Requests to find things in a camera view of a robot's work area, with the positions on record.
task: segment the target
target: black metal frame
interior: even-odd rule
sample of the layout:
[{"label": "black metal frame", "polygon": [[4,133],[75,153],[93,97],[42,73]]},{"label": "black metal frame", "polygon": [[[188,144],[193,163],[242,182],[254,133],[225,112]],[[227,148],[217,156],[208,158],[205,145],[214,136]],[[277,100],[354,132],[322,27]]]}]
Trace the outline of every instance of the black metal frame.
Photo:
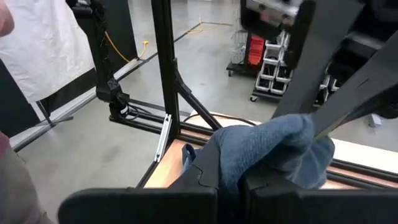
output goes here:
[{"label": "black metal frame", "polygon": [[[353,6],[351,9],[352,11],[359,10],[360,7]],[[190,142],[193,144],[201,145],[203,146],[206,144],[207,140],[198,138],[196,136],[191,136],[188,134],[182,133],[182,130],[186,131],[192,131],[194,133],[198,134],[203,134],[206,136],[211,136],[214,131],[217,129],[221,128],[221,125],[217,120],[209,113],[209,111],[195,98],[195,96],[192,94],[191,90],[189,89],[186,84],[184,84],[181,75],[178,72],[177,68],[177,59],[175,58],[175,52],[174,52],[174,42],[173,42],[173,31],[172,31],[172,18],[171,18],[171,8],[170,8],[170,0],[152,0],[152,12],[153,12],[153,17],[154,17],[154,26],[155,26],[155,35],[156,35],[156,40],[157,40],[157,50],[158,50],[158,57],[159,57],[159,67],[160,67],[160,76],[162,79],[162,89],[163,89],[163,96],[164,96],[164,105],[165,105],[165,112],[166,114],[170,114],[172,117],[172,124],[169,132],[169,136],[167,138],[167,147],[166,151],[173,142],[174,139],[179,139],[182,141]],[[303,50],[303,57],[300,61],[300,63],[305,63],[302,62],[311,60],[310,58],[306,57],[306,49]],[[299,81],[295,82],[294,85],[297,86],[297,84],[300,84]],[[288,93],[293,92],[292,90],[295,88],[290,87]],[[308,93],[311,92],[310,90],[307,91],[306,93],[301,94],[303,96],[302,101],[304,103],[309,103],[311,101],[312,96],[310,96]],[[180,112],[178,108],[178,94],[180,94],[184,100],[189,103],[193,109],[209,124],[211,129],[209,128],[204,128],[201,126],[197,126],[194,124],[189,124],[186,122],[181,122],[180,121]],[[286,113],[298,113],[301,111],[303,108],[297,108],[294,110],[291,110],[291,108],[287,108],[285,103],[282,103],[283,101],[286,101],[286,98],[290,98],[288,96],[284,96],[283,100],[281,101],[281,106],[278,107],[277,114],[282,115]],[[132,99],[127,99],[127,102],[134,102]],[[138,118],[141,119],[146,119],[149,121],[154,121],[156,123],[163,123],[164,117],[162,116],[157,116],[149,113],[143,113],[143,112],[134,112],[130,111],[130,115],[137,116]],[[145,131],[150,131],[152,133],[157,133],[160,134],[162,127],[156,126],[153,124],[147,124],[143,123],[140,121],[130,121],[127,119],[124,119],[122,116],[110,116],[109,117],[110,121],[124,124],[133,128],[139,128],[143,129]],[[384,179],[384,180],[389,180],[389,181],[394,181],[397,182],[398,180],[398,175],[397,174],[392,174],[388,172],[384,172],[381,170],[376,170],[370,167],[365,167],[365,166],[359,166],[356,164],[350,164],[348,162],[341,162],[341,161],[333,161],[332,166],[336,166],[337,168],[340,169],[345,169],[348,171],[352,172],[359,172],[361,174],[366,174],[370,175],[372,177],[377,177],[379,179]],[[139,185],[137,187],[143,187],[146,184],[146,181],[149,179],[150,175],[153,173],[153,171],[156,169],[157,163],[153,162],[142,180],[139,182]],[[364,180],[359,180],[355,179],[352,177],[347,177],[345,175],[341,174],[336,174],[329,172],[328,176],[333,178],[334,180],[339,180],[340,182],[343,182],[344,184],[352,185],[352,186],[357,186],[357,187],[366,187],[366,188],[388,188],[388,186],[384,185],[379,185],[375,183],[369,183]]]}]

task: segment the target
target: caster wheel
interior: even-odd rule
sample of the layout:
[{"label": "caster wheel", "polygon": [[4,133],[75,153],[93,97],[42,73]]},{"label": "caster wheel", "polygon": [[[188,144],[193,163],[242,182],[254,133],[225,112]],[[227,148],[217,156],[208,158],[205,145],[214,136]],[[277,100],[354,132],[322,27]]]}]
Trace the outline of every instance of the caster wheel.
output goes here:
[{"label": "caster wheel", "polygon": [[256,102],[257,101],[257,97],[256,96],[250,96],[250,101],[251,102]]}]

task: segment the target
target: concrete floor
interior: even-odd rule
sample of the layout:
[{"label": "concrete floor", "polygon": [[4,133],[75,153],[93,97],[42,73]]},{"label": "concrete floor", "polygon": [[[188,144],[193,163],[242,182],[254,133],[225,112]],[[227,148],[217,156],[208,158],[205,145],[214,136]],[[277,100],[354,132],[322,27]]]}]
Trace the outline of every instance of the concrete floor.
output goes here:
[{"label": "concrete floor", "polygon": [[[197,24],[199,15],[202,21],[232,23],[237,6],[229,0],[172,0],[174,37]],[[143,57],[147,58],[156,52],[150,1],[130,0],[130,7],[138,51],[142,50],[143,40],[150,42]],[[180,73],[210,111],[267,121],[275,104],[248,100],[254,79],[227,76],[232,33],[230,26],[217,26],[176,42]],[[123,79],[121,85],[131,98],[164,105],[157,57]],[[180,110],[191,112],[192,108],[180,98]],[[19,153],[51,219],[56,220],[60,202],[71,193],[89,187],[136,186],[151,164],[159,136],[111,123],[108,116],[107,104],[95,99],[77,111],[73,121],[56,126]],[[333,131],[331,136],[398,151],[397,134],[397,120],[371,129],[366,120],[359,119]]]}]

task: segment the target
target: metal bracket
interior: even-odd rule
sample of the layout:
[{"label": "metal bracket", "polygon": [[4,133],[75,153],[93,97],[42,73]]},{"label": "metal bracket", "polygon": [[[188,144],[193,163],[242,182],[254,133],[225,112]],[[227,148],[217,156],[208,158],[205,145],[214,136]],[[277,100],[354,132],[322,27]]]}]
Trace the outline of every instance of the metal bracket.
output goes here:
[{"label": "metal bracket", "polygon": [[172,116],[170,114],[166,114],[166,116],[164,117],[162,131],[160,132],[159,143],[157,144],[157,149],[154,159],[155,162],[160,162],[160,160],[164,155],[171,125],[172,125]]}]

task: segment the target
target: person's arm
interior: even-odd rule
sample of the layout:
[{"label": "person's arm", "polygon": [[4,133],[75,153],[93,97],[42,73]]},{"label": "person's arm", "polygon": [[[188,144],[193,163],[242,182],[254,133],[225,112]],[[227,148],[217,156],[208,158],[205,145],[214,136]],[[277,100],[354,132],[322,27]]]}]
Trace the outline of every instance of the person's arm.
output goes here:
[{"label": "person's arm", "polygon": [[14,20],[4,0],[0,0],[0,37],[11,33],[14,29]]}]

